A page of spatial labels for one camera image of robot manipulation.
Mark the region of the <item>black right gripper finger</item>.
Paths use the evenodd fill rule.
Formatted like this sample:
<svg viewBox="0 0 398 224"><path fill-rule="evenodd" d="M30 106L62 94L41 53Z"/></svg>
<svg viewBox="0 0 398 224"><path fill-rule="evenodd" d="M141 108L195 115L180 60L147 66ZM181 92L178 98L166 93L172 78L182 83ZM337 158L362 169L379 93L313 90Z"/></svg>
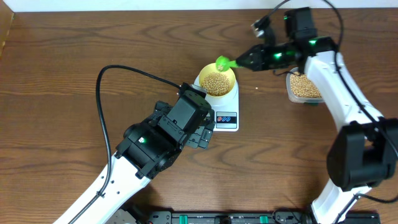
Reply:
<svg viewBox="0 0 398 224"><path fill-rule="evenodd" d="M236 64L241 68L246 68L254 72L258 72L260 70L260 65L250 60L249 61L237 60Z"/></svg>
<svg viewBox="0 0 398 224"><path fill-rule="evenodd" d="M260 61L260 45L255 45L249 50L241 54L237 59L237 62L258 62Z"/></svg>

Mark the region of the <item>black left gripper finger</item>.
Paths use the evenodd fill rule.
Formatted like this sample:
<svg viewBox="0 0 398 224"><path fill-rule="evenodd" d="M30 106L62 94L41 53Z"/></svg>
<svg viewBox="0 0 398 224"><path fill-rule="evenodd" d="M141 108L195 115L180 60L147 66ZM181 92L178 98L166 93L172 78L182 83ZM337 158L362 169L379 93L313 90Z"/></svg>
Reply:
<svg viewBox="0 0 398 224"><path fill-rule="evenodd" d="M203 148L203 141L201 139L202 134L203 134L203 129L197 129L194 133L189 135L185 145L194 149Z"/></svg>
<svg viewBox="0 0 398 224"><path fill-rule="evenodd" d="M207 149L213 135L213 131L205 127L200 127L197 129L197 133L199 135L198 148Z"/></svg>

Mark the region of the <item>green plastic scoop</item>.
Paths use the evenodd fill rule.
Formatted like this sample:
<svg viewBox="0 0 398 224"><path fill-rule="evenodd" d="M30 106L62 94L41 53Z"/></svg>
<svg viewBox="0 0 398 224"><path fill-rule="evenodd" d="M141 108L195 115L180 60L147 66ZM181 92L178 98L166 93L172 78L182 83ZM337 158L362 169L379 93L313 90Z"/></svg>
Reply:
<svg viewBox="0 0 398 224"><path fill-rule="evenodd" d="M230 68L241 68L240 65L237 64L235 60L230 60L228 57L219 56L216 61L216 69L219 72L225 72Z"/></svg>

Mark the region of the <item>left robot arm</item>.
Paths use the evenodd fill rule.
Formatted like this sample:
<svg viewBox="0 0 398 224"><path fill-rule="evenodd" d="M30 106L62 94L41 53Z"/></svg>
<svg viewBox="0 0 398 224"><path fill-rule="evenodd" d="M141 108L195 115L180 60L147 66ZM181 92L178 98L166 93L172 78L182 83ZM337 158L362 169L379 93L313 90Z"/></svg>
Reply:
<svg viewBox="0 0 398 224"><path fill-rule="evenodd" d="M110 165L56 222L106 223L184 147L206 149L215 121L205 96L204 88L184 83L174 106L158 101L149 117L127 128Z"/></svg>

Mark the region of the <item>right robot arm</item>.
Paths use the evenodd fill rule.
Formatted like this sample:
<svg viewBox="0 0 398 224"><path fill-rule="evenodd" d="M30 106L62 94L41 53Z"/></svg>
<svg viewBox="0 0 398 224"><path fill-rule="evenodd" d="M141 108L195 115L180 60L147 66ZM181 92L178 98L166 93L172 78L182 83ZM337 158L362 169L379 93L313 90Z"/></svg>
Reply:
<svg viewBox="0 0 398 224"><path fill-rule="evenodd" d="M252 28L263 44L236 59L254 72L295 65L320 91L333 117L337 137L327 155L328 182L312 202L304 223L341 223L349 209L383 180L397 162L397 120L385 118L363 95L340 54L340 43L320 37L310 8L284 14L288 41L277 44L270 16Z"/></svg>

